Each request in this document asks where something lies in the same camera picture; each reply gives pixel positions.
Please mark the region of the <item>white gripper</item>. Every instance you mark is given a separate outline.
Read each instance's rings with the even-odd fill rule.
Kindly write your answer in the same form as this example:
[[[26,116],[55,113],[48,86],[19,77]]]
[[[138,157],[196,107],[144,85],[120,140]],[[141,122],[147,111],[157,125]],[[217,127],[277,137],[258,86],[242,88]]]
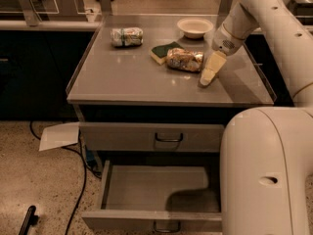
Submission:
[[[214,52],[207,59],[201,72],[200,84],[208,86],[227,61],[227,56],[234,55],[244,44],[245,35],[241,30],[225,23],[218,27],[212,40]]]

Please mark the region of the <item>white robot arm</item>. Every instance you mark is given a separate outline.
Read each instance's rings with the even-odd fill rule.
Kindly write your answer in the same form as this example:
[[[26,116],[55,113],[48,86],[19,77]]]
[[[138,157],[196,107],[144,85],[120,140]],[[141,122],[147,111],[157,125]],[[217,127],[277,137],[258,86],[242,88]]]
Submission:
[[[261,29],[293,101],[245,110],[228,123],[220,148],[223,235],[310,235],[313,36],[288,2],[238,0],[213,38],[213,48],[231,55]]]

